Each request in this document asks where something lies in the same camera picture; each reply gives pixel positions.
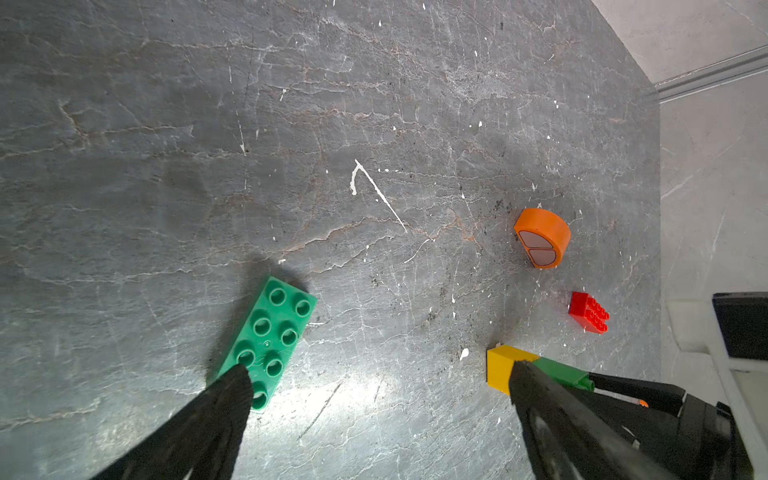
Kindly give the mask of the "orange curved lego piece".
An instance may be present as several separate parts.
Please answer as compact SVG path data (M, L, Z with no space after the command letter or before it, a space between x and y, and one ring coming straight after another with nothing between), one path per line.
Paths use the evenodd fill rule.
M515 221L514 231L529 260L538 269L557 267L571 240L567 222L541 208L524 209Z

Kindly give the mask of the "long green lego brick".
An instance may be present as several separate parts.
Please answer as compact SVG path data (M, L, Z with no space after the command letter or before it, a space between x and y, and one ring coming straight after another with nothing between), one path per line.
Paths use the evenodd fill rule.
M217 380L236 365L244 366L253 387L251 408L264 410L278 388L316 303L317 299L309 293L268 277L209 380Z

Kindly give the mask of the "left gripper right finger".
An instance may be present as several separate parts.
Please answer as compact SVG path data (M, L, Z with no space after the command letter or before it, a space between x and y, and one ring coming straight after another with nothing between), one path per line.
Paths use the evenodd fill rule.
M517 361L508 386L537 479L666 477L664 468L532 363Z

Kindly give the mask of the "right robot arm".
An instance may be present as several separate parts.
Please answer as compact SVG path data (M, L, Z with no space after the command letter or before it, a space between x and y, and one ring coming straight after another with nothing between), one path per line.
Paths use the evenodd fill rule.
M593 373L591 408L678 479L766 478L766 293L672 300L667 311L678 347L712 360L727 400L710 404L675 385Z

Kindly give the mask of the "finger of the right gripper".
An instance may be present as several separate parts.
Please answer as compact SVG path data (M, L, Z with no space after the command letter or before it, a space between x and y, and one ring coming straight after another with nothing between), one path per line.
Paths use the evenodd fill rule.
M674 416L678 415L686 395L684 389L667 383L630 379L595 372L590 372L588 376L597 389L642 400L649 408Z

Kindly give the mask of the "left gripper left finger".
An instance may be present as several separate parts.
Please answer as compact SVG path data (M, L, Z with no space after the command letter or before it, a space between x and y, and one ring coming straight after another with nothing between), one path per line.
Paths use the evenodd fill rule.
M251 409L246 368L235 365L97 479L230 479Z

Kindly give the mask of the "yellow lego brick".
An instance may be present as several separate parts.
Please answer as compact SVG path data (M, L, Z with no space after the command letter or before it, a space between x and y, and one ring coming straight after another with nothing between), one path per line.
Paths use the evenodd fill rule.
M509 379L517 361L535 362L538 355L508 345L499 345L487 351L487 383L505 395L510 394Z

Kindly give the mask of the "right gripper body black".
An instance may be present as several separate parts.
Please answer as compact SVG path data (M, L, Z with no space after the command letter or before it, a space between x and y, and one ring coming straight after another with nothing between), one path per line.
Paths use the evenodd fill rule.
M680 479L752 479L753 466L731 409L688 394L663 456Z

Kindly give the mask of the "red lego brick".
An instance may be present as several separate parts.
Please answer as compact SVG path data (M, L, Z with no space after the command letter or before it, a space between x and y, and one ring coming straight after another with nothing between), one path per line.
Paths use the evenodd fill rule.
M608 331L606 322L610 319L610 314L585 292L572 293L568 313L588 332L602 335Z

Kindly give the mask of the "small green lego brick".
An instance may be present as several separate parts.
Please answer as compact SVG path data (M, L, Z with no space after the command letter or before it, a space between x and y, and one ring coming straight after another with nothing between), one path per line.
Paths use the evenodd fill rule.
M533 365L560 385L589 392L595 389L595 384L587 371L545 357L534 360Z

